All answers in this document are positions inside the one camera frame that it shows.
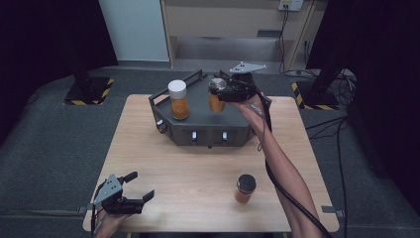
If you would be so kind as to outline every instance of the electrical outlet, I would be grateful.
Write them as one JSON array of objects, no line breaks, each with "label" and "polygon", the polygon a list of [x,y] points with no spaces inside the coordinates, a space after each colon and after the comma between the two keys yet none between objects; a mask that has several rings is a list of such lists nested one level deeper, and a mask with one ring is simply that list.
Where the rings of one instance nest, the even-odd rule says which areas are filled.
[{"label": "electrical outlet", "polygon": [[279,11],[298,12],[302,8],[304,0],[281,0],[278,4]]}]

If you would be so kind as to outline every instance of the human arm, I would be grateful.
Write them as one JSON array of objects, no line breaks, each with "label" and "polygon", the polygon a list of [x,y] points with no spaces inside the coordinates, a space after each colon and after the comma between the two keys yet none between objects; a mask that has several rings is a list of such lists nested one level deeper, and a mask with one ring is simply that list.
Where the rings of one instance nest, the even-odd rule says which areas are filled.
[{"label": "human arm", "polygon": [[[273,176],[280,185],[287,190],[299,203],[302,204],[316,218],[318,214],[310,191],[299,171],[285,155],[274,136],[268,130],[263,119],[262,103],[258,96],[243,103],[231,103],[236,106],[244,117],[250,122],[256,135],[262,142],[262,150]],[[320,230],[291,203],[278,189],[276,190],[279,201],[284,209],[293,237],[321,237]]]}]

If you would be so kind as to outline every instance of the white lid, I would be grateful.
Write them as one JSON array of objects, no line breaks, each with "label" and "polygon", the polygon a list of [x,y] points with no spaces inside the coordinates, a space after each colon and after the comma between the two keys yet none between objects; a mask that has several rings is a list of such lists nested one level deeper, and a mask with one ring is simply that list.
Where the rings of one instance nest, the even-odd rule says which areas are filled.
[{"label": "white lid", "polygon": [[181,99],[186,95],[186,83],[182,80],[173,80],[167,85],[169,96],[173,99]]}]

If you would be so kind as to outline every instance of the human hand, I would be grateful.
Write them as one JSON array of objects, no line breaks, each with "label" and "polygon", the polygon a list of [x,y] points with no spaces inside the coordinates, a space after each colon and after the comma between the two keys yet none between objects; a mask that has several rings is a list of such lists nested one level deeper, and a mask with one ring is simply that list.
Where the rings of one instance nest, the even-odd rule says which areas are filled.
[{"label": "human hand", "polygon": [[113,215],[106,213],[101,208],[98,209],[96,221],[96,235],[97,238],[109,238],[117,232],[123,222],[133,214]]},{"label": "human hand", "polygon": [[245,119],[247,119],[249,122],[253,122],[256,115],[258,115],[260,118],[264,117],[263,103],[257,94],[247,101],[229,102],[229,104],[237,107]]}]

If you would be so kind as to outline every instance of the orange liquid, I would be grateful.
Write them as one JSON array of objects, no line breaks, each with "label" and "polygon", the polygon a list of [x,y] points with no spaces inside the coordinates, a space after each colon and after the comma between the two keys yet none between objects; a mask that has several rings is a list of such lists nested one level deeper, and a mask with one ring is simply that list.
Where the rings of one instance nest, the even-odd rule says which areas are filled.
[{"label": "orange liquid", "polygon": [[217,95],[210,94],[209,106],[210,110],[214,112],[222,112],[225,110],[225,102],[220,101]]},{"label": "orange liquid", "polygon": [[183,99],[172,99],[170,102],[172,108],[172,117],[178,120],[185,119],[189,115],[188,102]]}]

